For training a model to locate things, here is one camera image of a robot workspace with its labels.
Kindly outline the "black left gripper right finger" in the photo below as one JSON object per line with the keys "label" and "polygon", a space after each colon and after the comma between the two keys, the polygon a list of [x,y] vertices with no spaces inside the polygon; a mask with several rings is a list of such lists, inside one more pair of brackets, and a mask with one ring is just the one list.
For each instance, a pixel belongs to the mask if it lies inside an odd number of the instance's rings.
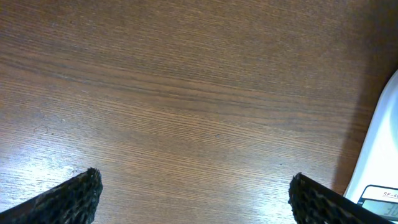
{"label": "black left gripper right finger", "polygon": [[289,204],[298,224],[392,224],[300,172],[290,182]]}

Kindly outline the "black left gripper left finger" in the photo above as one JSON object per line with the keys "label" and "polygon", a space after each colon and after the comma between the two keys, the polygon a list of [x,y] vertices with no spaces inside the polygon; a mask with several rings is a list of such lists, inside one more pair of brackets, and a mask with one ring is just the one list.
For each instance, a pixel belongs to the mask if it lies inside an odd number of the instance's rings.
{"label": "black left gripper left finger", "polygon": [[1,224],[90,224],[103,191],[101,173],[87,171],[1,212]]}

